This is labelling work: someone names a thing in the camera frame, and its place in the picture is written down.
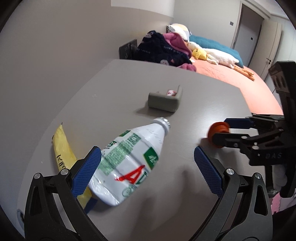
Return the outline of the orange bottle cap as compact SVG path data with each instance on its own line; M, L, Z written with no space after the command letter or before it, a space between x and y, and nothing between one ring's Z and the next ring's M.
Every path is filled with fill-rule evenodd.
M230 133L229 124L224 121L216 122L210 126L207 134L207 139L211 145L221 149L224 147L224 145L220 144L219 135L226 134L226 133Z

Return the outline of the orange bed cover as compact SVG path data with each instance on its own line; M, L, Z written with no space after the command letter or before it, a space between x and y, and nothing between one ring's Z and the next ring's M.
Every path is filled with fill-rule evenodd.
M251 113L283 115L280 104L266 83L251 69L254 80L224 65L214 65L204 60L190 59L196 72L223 81L240 89Z

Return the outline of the yellow snack wrapper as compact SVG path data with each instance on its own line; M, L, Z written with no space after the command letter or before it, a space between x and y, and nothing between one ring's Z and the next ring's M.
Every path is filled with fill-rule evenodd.
M76 163L77 159L69 145L69 142L67 141L62 124L60 124L56 129L52 137L52 144L58 170L70 170ZM97 200L92 197L92 193L88 187L85 189L83 194L77 196L77 200L86 213L88 213L97 203Z

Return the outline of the pink white foam mat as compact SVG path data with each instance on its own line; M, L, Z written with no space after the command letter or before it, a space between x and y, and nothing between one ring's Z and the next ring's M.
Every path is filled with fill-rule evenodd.
M278 213L280 211L283 211L287 208L287 205L285 204L285 198L282 198L280 194L276 194L272 199L271 199L271 212L272 215L275 213Z

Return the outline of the white AD milk bottle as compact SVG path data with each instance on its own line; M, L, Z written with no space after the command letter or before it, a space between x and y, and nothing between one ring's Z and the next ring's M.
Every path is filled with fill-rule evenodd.
M93 196L110 206L125 201L155 167L170 128L166 118L155 118L110 142L88 184Z

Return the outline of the white door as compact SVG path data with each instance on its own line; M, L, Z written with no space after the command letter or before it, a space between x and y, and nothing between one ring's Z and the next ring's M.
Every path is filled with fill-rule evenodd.
M241 1L232 48L239 52L244 66L262 79L274 61L282 34L282 24L254 1Z

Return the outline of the white goose plush toy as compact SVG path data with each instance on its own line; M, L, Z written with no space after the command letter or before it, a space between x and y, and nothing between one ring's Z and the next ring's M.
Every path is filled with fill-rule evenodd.
M244 68L239 67L237 65L239 63L239 60L233 57L232 55L217 49L202 48L200 45L198 45L195 42L188 42L187 45L191 51L199 48L205 50L206 53L208 54L207 62L209 62L210 64L223 65L223 66L229 67L231 69L234 69L238 73L244 75L245 77L251 79L252 81L255 80L254 74L248 70L245 70Z

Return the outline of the grey bedside table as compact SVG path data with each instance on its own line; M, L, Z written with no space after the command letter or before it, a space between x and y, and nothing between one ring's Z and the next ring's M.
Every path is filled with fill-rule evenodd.
M102 163L90 182L98 198L89 217L108 240L189 240L214 206L194 149L250 176L237 149L212 147L210 126L244 118L241 91L223 81L161 64L114 60L92 77L45 130L23 178L24 210L36 173L58 173L52 137L61 126L77 159L93 146Z

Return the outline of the yellow duck plush toy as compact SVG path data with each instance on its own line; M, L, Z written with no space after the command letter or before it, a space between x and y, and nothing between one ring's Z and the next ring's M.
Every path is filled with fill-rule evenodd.
M194 49L192 51L192 56L196 59L196 60L204 60L207 61L208 59L208 54L206 53L205 50L199 48L199 49Z

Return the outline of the grey phone stand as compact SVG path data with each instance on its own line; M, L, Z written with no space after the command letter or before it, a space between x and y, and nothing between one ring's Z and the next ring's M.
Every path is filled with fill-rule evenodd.
M173 91L173 93L175 95L150 92L147 100L148 107L175 113L181 103L183 88L179 85L177 91Z

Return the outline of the pink cartoon blanket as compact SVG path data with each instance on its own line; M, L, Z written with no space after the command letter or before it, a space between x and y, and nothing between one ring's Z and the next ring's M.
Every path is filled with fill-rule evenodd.
M163 37L173 49L187 56L187 60L189 61L189 63L184 62L183 64L178 64L177 68L196 72L197 69L195 65L193 65L190 61L190 58L192 57L192 51L188 48L187 43L184 41L181 35L176 32L170 32L163 34Z

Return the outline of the patchwork pillow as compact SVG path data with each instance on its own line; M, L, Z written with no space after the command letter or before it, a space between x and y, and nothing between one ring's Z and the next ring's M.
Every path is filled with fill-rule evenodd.
M182 24L170 24L166 27L166 32L178 33L185 42L189 42L189 38L191 36L190 30Z

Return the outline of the navy patterned pajamas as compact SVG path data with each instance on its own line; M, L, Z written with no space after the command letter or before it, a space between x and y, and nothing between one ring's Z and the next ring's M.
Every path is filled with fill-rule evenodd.
M133 54L133 60L158 63L179 67L183 64L192 64L187 54L174 49L165 37L149 31Z

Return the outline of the black wall socket panel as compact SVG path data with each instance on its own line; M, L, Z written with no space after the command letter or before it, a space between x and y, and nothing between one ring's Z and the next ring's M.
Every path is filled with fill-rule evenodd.
M135 52L138 44L137 39L129 41L128 43L119 47L119 59L134 60Z

